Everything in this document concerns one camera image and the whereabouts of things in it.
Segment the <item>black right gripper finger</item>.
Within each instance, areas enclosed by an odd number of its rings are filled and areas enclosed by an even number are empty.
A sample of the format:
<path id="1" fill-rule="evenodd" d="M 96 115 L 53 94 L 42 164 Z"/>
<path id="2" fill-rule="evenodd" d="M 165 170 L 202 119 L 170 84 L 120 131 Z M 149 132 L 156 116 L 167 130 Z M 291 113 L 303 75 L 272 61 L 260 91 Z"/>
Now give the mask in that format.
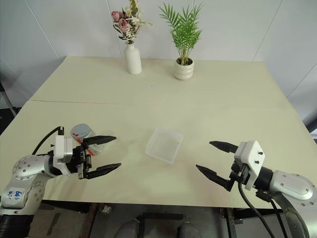
<path id="1" fill-rule="evenodd" d="M 231 191 L 233 184 L 234 184 L 233 180 L 224 179 L 224 178 L 218 176 L 215 171 L 212 171 L 212 170 L 210 170 L 206 167 L 200 166 L 200 165 L 196 165 L 196 168 L 209 180 L 211 180 L 214 183 L 225 188 L 225 190 Z"/>
<path id="2" fill-rule="evenodd" d="M 226 153 L 233 153 L 235 154 L 238 146 L 233 145 L 231 143 L 228 142 L 222 142 L 222 141 L 210 141 L 209 144 L 211 144 L 212 146 L 216 147 L 217 149 L 224 151 Z"/>

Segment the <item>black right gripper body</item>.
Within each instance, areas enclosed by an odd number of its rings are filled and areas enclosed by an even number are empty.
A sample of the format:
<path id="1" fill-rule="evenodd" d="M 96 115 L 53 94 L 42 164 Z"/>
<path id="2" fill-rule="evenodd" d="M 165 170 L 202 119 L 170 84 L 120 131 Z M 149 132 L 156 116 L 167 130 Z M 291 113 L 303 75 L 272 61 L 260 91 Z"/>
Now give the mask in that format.
<path id="1" fill-rule="evenodd" d="M 247 164 L 234 161 L 231 166 L 231 173 L 230 173 L 230 181 L 232 183 L 241 182 L 241 184 L 246 185 L 249 178 L 250 178 L 250 168 Z"/>

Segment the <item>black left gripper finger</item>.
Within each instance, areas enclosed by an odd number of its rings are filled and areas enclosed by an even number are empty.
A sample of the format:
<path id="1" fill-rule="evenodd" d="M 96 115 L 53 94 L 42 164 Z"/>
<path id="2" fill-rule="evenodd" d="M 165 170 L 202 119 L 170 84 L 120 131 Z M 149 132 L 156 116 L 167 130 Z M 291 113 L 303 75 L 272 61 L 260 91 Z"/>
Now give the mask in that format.
<path id="1" fill-rule="evenodd" d="M 94 144 L 101 145 L 101 144 L 109 143 L 115 139 L 116 139 L 115 136 L 98 135 L 98 136 L 84 138 L 83 143 L 86 144 L 87 146 L 94 145 Z"/>
<path id="2" fill-rule="evenodd" d="M 115 169 L 117 169 L 120 166 L 121 166 L 121 163 L 109 164 L 109 165 L 98 167 L 94 171 L 86 172 L 85 178 L 86 179 L 94 179 L 94 178 L 97 178 L 100 176 L 104 176 L 104 175 L 114 171 Z"/>

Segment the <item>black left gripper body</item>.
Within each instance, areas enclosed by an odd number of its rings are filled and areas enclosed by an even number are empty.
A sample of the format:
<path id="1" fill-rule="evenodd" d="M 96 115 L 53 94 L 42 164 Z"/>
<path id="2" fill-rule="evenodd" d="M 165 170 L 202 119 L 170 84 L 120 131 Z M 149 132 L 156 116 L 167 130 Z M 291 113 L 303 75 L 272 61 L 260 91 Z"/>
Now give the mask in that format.
<path id="1" fill-rule="evenodd" d="M 92 179 L 89 169 L 92 168 L 88 145 L 80 145 L 73 149 L 71 160 L 66 163 L 71 174 L 77 173 L 79 179 Z"/>

